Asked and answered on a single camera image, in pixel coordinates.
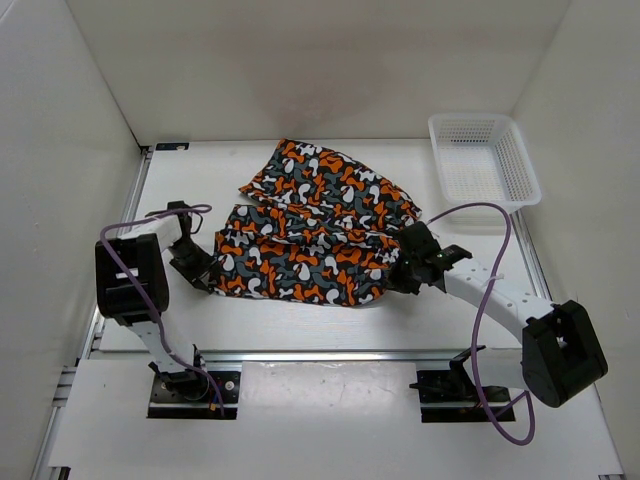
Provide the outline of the orange camouflage patterned shorts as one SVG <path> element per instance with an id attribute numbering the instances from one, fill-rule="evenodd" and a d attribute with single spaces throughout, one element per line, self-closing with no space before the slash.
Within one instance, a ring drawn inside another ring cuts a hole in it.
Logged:
<path id="1" fill-rule="evenodd" d="M 397 235 L 421 209 L 348 155 L 282 139 L 215 235 L 214 291 L 226 297 L 357 307 L 382 297 Z"/>

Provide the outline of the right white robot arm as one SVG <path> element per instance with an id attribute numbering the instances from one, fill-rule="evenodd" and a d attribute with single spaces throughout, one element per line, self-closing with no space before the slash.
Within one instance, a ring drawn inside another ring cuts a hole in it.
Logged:
<path id="1" fill-rule="evenodd" d="M 565 404 L 609 370 L 586 308 L 574 300 L 562 304 L 537 297 L 494 275 L 458 245 L 440 246 L 418 222 L 398 235 L 400 259 L 390 284 L 401 293 L 435 287 L 476 307 L 505 328 L 517 348 L 482 345 L 449 363 L 449 387 L 470 400 L 484 387 L 525 390 L 552 408 Z"/>

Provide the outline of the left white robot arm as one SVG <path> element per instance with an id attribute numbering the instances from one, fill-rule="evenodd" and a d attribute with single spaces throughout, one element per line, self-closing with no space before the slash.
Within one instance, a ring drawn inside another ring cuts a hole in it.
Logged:
<path id="1" fill-rule="evenodd" d="M 197 346 L 166 315 L 170 291 L 163 254 L 171 254 L 169 265 L 192 288 L 212 294 L 218 262 L 193 239 L 211 210 L 173 201 L 142 219 L 103 227 L 95 244 L 101 315 L 135 333 L 154 357 L 150 368 L 157 378 L 190 401 L 219 396 L 219 387 Z"/>

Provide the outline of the small blue label sticker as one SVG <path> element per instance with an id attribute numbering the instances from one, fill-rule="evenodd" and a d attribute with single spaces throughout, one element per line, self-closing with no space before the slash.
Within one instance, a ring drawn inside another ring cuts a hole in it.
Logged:
<path id="1" fill-rule="evenodd" d="M 156 151 L 186 151 L 189 149 L 189 142 L 163 142 L 157 143 Z"/>

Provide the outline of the white plastic mesh basket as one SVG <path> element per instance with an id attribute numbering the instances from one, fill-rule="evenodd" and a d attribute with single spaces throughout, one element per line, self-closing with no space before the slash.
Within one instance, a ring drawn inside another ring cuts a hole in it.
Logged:
<path id="1" fill-rule="evenodd" d="M 493 230 L 502 215 L 540 203 L 542 192 L 516 122 L 490 113 L 440 113 L 428 120 L 436 171 L 448 208 L 467 207 L 446 220 L 461 229 Z"/>

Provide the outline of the aluminium front rail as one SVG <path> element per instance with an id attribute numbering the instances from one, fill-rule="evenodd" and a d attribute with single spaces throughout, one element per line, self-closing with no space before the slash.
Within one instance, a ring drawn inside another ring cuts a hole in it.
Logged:
<path id="1" fill-rule="evenodd" d="M 440 350 L 300 350 L 300 351 L 208 351 L 203 354 L 207 363 L 241 362 L 429 362 L 449 361 L 459 349 Z"/>

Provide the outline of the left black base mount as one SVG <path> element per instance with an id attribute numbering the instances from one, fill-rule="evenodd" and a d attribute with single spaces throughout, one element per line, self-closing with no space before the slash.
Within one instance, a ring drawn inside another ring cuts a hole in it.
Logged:
<path id="1" fill-rule="evenodd" d="M 151 362 L 154 372 L 147 417 L 170 420 L 236 420 L 241 387 L 241 371 L 209 370 L 206 376 L 192 370 L 161 372 Z"/>

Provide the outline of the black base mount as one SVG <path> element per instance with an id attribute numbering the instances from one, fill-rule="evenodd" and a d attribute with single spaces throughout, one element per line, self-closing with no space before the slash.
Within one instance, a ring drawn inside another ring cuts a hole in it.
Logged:
<path id="1" fill-rule="evenodd" d="M 422 424 L 489 423 L 472 377 L 470 350 L 411 351 L 415 379 L 409 388 L 418 393 Z"/>
<path id="2" fill-rule="evenodd" d="M 170 420 L 236 420 L 241 387 L 241 371 L 209 370 L 206 376 L 192 370 L 161 372 L 151 362 L 154 372 L 147 417 Z"/>

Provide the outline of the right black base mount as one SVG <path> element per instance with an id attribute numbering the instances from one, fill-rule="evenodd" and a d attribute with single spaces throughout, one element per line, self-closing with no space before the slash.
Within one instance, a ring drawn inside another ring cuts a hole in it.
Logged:
<path id="1" fill-rule="evenodd" d="M 418 393 L 422 424 L 489 423 L 472 377 L 470 350 L 411 351 L 415 379 L 409 388 Z"/>

